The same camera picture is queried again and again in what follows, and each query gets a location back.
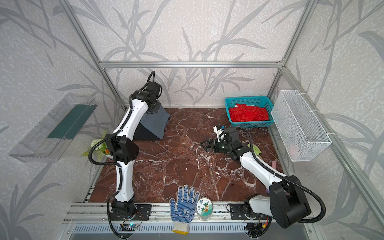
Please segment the grey t shirt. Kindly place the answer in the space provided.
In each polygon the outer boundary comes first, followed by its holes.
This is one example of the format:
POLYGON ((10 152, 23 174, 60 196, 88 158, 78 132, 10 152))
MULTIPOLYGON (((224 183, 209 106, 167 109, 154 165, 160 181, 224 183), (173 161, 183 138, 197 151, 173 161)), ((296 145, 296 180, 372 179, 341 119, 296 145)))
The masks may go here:
POLYGON ((165 128, 170 118, 170 114, 164 109, 161 103, 159 103, 159 109, 157 113, 145 114, 140 123, 142 126, 156 136, 159 140, 164 138, 165 128))

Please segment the teal plastic basket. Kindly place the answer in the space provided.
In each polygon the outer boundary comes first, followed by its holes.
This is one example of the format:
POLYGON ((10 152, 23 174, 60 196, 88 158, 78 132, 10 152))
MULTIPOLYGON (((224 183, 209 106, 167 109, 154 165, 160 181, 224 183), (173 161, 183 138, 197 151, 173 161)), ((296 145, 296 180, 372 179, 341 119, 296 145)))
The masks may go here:
POLYGON ((225 99, 225 107, 232 127, 264 128, 274 123, 274 105, 268 97, 230 97, 225 99))

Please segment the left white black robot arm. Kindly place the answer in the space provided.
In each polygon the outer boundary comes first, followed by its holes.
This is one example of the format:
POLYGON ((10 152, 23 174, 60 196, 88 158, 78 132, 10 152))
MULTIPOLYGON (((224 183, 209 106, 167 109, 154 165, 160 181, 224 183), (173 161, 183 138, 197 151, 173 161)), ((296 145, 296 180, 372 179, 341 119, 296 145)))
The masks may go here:
POLYGON ((137 127, 145 114, 155 114, 161 103, 158 101, 163 88, 155 82, 156 72, 152 71, 146 84, 129 97, 130 107, 123 120, 112 134, 97 142, 88 153, 89 161, 98 166, 114 165, 117 170, 117 190, 112 208, 115 212, 123 212, 132 216, 136 213, 133 190, 133 166, 139 154, 139 147, 133 142, 137 127), (110 163, 100 163, 93 159, 93 152, 103 143, 113 156, 110 163))

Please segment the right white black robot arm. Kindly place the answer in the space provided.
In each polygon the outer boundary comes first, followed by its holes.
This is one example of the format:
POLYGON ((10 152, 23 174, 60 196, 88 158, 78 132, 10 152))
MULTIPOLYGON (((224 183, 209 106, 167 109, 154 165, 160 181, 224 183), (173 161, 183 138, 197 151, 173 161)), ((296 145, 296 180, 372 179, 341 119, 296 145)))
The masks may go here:
POLYGON ((251 133, 240 127, 214 127, 215 139, 200 143, 206 152, 222 153, 252 173, 268 190, 269 196, 254 195, 244 201, 245 215, 263 214, 286 229, 295 223, 312 224, 326 215, 324 201, 304 187, 299 178, 286 176, 262 160, 254 150, 251 133))

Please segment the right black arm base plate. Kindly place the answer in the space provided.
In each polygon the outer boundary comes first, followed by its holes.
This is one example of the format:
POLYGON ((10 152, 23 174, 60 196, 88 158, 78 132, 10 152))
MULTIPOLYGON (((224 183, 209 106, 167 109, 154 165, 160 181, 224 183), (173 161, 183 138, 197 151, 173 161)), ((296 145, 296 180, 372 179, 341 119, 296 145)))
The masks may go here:
POLYGON ((267 221, 268 217, 263 214, 253 214, 248 217, 245 212, 244 203, 229 203, 227 204, 227 211, 231 215, 231 220, 234 221, 267 221))

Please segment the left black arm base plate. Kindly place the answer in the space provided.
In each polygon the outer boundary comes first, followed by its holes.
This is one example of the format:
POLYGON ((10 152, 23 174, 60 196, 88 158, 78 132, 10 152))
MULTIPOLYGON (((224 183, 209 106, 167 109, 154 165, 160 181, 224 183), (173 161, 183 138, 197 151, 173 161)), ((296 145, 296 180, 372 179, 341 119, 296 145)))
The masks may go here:
POLYGON ((124 207, 112 207, 110 218, 112 221, 133 220, 148 221, 151 214, 151 204, 138 204, 124 207))

